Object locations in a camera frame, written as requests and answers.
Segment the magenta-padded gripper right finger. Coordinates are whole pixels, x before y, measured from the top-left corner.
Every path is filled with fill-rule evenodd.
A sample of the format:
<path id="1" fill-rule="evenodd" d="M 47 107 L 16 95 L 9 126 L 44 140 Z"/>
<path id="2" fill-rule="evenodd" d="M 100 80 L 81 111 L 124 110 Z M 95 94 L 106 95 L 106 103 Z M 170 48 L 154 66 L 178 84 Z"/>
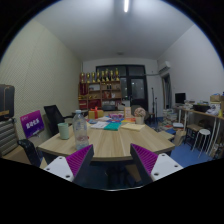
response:
<path id="1" fill-rule="evenodd" d="M 137 166 L 142 183 L 147 185 L 182 169 L 166 153 L 159 155 L 139 145 L 130 144 L 130 154 Z"/>

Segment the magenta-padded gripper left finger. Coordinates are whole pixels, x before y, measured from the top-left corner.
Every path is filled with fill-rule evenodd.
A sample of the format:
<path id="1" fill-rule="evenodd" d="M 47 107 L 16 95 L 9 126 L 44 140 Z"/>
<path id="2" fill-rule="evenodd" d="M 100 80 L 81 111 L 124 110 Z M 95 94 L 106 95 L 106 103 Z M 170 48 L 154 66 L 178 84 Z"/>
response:
<path id="1" fill-rule="evenodd" d="M 87 178 L 93 155 L 93 145 L 88 145 L 67 157 L 58 156 L 44 170 L 81 185 Z"/>

